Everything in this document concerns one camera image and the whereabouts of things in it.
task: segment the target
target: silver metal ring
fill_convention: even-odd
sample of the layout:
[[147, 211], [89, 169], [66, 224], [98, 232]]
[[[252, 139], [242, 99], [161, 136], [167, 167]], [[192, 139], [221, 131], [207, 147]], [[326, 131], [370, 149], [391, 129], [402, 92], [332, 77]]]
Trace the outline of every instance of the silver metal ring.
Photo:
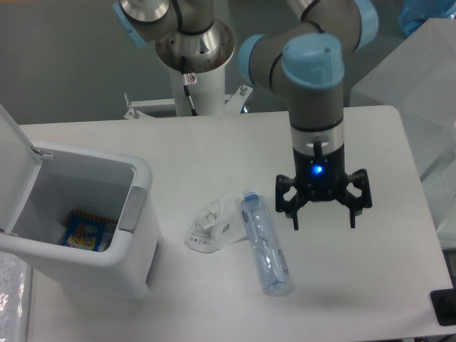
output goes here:
[[303, 132], [291, 127], [291, 140], [297, 152], [308, 156], [314, 155], [313, 143], [320, 141], [323, 155], [327, 155], [343, 145], [343, 121], [336, 127], [321, 132]]
[[120, 5], [131, 18], [143, 23], [153, 23], [167, 13], [170, 2], [169, 0], [161, 0], [160, 3], [157, 0], [120, 0]]

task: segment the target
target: black object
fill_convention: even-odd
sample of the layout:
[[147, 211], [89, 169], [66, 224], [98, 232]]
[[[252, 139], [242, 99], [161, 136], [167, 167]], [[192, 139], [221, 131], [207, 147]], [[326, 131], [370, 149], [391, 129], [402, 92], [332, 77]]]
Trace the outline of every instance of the black object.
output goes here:
[[[307, 202], [337, 200], [349, 208], [350, 226], [355, 228], [355, 217], [362, 213], [363, 208], [372, 207], [367, 171], [361, 169], [352, 175], [345, 173], [343, 145], [337, 151], [324, 156], [320, 142], [314, 142], [313, 148], [314, 156], [303, 155], [293, 150], [296, 168], [294, 179], [277, 175], [276, 211], [285, 212], [287, 217], [293, 218], [294, 230], [298, 230], [297, 212]], [[350, 183], [361, 190], [359, 197], [347, 190]], [[296, 194], [286, 201], [284, 195], [290, 191], [291, 187], [296, 189]]]
[[432, 291], [430, 299], [439, 324], [456, 326], [456, 289]]

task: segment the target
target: transparent plastic container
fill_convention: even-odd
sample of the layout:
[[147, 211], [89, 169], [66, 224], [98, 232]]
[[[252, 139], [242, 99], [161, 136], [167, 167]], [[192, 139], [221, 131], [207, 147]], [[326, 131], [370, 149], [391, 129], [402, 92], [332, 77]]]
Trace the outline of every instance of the transparent plastic container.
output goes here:
[[405, 0], [399, 15], [402, 32], [409, 36], [429, 18], [454, 19], [455, 0]]
[[287, 293], [290, 289], [289, 270], [264, 197], [251, 190], [245, 191], [241, 210], [263, 289], [271, 295]]

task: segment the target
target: light blue joint cap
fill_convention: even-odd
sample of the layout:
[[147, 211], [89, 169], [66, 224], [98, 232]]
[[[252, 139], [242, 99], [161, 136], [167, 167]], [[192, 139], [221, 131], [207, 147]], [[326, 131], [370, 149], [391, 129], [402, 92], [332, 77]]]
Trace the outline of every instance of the light blue joint cap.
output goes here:
[[127, 32], [128, 37], [130, 37], [130, 40], [133, 42], [133, 44], [136, 47], [146, 46], [147, 43], [144, 39], [141, 38], [141, 36], [138, 34], [138, 32], [135, 30], [132, 24], [128, 21], [127, 17], [122, 12], [117, 2], [113, 4], [113, 10], [115, 14], [117, 14], [117, 17], [119, 18], [119, 21], [123, 26], [123, 29], [125, 30], [125, 32]]
[[284, 47], [282, 66], [290, 81], [310, 89], [334, 87], [345, 73], [341, 43], [327, 33], [291, 39]]
[[249, 37], [242, 44], [237, 57], [237, 67], [239, 68], [239, 72], [241, 73], [242, 78], [251, 86], [254, 83], [250, 78], [250, 55], [252, 54], [257, 41], [263, 36], [264, 34], [256, 34], [255, 36]]
[[378, 15], [375, 7], [369, 0], [355, 0], [361, 15], [361, 37], [356, 50], [369, 44], [378, 31]]

